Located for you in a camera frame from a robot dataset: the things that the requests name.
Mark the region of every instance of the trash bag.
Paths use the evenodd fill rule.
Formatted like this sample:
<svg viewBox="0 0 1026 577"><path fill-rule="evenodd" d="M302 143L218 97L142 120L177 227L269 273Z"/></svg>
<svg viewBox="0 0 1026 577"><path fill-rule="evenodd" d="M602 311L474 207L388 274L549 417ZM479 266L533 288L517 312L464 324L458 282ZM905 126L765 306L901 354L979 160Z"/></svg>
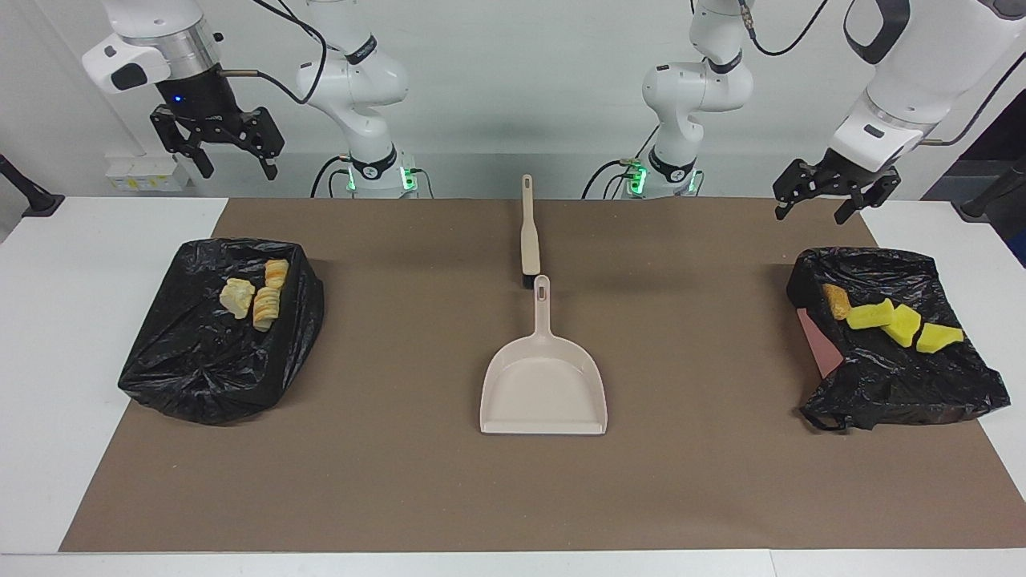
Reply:
<svg viewBox="0 0 1026 577"><path fill-rule="evenodd" d="M271 330L237 320L220 302L229 278L264 286L264 264L286 259L279 317ZM210 239L179 248L118 382L141 405L216 425L253 415L281 398L314 346L324 287L299 244Z"/></svg>
<svg viewBox="0 0 1026 577"><path fill-rule="evenodd" d="M883 331L853 331L834 320L823 294L828 282L853 305L905 304L923 322L961 328L930 257L882 248L814 248L802 253L787 295L837 347L841 364L799 410L815 427L872 429L879 423L944 424L976 419L1011 405L1001 376L965 342L935 354L902 348Z"/></svg>

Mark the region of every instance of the sponge piece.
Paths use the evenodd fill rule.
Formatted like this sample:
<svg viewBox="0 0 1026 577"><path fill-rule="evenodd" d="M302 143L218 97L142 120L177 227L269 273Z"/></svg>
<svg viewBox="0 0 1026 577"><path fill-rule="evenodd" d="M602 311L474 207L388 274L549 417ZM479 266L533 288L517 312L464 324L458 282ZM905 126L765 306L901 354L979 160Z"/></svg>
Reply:
<svg viewBox="0 0 1026 577"><path fill-rule="evenodd" d="M932 354L948 345L963 341L965 341L965 334L962 333L961 329L928 322L922 328L922 335L919 335L919 340L915 343L915 350Z"/></svg>
<svg viewBox="0 0 1026 577"><path fill-rule="evenodd" d="M847 313L847 325L856 331L883 326L895 321L895 304L891 299L884 299L878 305L862 305L854 307Z"/></svg>
<svg viewBox="0 0 1026 577"><path fill-rule="evenodd" d="M905 305L898 305L895 309L895 321L891 324L880 326L883 332L891 336L899 345L908 348L912 346L912 339L919 332L922 323L922 316Z"/></svg>

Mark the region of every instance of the white dustpan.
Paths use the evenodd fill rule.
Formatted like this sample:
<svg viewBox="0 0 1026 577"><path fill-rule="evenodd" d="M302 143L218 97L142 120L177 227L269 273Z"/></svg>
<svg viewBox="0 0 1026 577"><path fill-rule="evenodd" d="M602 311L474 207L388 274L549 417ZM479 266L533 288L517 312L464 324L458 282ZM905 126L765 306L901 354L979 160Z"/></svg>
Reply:
<svg viewBox="0 0 1026 577"><path fill-rule="evenodd" d="M549 277L535 279L535 333L491 359L481 391L481 432L603 434L608 417L588 351L552 334Z"/></svg>

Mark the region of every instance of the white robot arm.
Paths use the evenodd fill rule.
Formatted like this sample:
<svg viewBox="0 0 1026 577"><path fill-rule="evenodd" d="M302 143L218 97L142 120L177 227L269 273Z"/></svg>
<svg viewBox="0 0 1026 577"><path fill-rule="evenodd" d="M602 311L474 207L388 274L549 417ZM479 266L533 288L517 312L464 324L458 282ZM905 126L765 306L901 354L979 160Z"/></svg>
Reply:
<svg viewBox="0 0 1026 577"><path fill-rule="evenodd" d="M269 180L284 139L264 107L243 112L222 75L216 42L194 0L103 0L114 34L82 56L93 82L117 93L156 84L164 99L150 115L164 148L192 158L205 178L203 143L232 144L255 156ZM181 125L187 136L179 130Z"/></svg>
<svg viewBox="0 0 1026 577"><path fill-rule="evenodd" d="M930 134L1024 28L1026 0L854 0L845 36L876 74L823 160L795 160L774 184L777 218L823 194L851 197L835 215L838 224L882 204L901 182L895 161Z"/></svg>
<svg viewBox="0 0 1026 577"><path fill-rule="evenodd" d="M307 0L307 4L314 27L334 49L309 104L342 128L349 144L350 177L357 194L398 198L413 186L408 174L411 159L395 147L384 117L370 107L406 98L406 70L379 49L357 0ZM309 90L315 75L313 65L304 65L297 77L300 88Z"/></svg>
<svg viewBox="0 0 1026 577"><path fill-rule="evenodd" d="M751 98L752 73L742 62L747 35L741 13L737 0L699 0L689 34L705 59L657 66L645 76L642 94L660 128L645 159L644 197L672 196L686 187L705 134L695 112L738 110Z"/></svg>

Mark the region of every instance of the brown paper mat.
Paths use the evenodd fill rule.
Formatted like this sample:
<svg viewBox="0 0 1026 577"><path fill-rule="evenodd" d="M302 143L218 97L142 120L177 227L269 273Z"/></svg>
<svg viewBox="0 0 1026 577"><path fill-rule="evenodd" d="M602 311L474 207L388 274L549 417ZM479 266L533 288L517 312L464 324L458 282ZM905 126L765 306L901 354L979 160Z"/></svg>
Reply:
<svg viewBox="0 0 1026 577"><path fill-rule="evenodd" d="M818 434L784 294L833 202L540 202L553 328L606 386L604 437L477 431L530 330L515 201L231 200L216 236L301 242L327 319L282 402L213 428L132 403L64 551L1026 546L978 423Z"/></svg>

